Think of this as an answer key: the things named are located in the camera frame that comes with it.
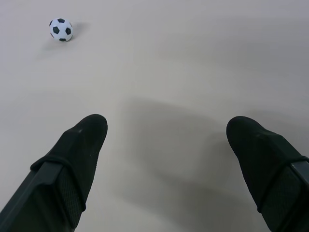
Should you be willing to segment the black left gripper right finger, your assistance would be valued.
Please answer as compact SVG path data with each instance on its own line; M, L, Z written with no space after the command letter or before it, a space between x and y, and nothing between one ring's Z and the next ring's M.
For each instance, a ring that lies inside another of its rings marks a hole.
M272 232L309 230L309 159L283 136L237 116L226 127L248 190Z

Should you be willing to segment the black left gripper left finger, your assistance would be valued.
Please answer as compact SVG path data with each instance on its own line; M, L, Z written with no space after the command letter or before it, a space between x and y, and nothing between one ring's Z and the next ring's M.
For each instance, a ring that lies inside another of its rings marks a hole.
M65 131L0 213L3 232L73 232L86 209L108 124L92 114Z

